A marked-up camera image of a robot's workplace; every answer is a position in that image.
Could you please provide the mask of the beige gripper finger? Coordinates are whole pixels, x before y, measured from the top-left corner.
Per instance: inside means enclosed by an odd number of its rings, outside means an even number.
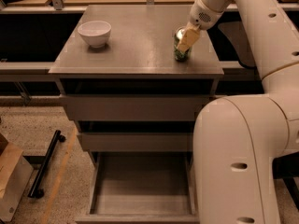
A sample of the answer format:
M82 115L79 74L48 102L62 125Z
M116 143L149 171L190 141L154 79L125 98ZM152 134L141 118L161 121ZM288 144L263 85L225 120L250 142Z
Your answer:
M187 51L199 39L199 37L199 26L188 22L184 28L182 38L179 40L177 44L177 49L181 52Z

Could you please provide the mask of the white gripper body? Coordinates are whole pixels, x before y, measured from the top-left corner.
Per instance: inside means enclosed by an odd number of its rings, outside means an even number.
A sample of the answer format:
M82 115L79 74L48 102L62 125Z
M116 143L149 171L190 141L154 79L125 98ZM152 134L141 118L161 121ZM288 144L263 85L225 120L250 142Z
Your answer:
M208 30L217 23L221 16L222 12L210 9L202 0L195 0L190 11L189 23L200 30Z

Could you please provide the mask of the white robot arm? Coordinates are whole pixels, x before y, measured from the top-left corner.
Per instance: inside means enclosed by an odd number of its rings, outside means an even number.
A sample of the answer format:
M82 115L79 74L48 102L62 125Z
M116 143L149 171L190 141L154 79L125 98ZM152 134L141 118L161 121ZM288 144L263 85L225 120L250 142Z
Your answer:
M200 224L280 224L272 162L298 148L299 34L277 0L195 0L186 50L224 10L238 8L263 93L207 104L193 133Z

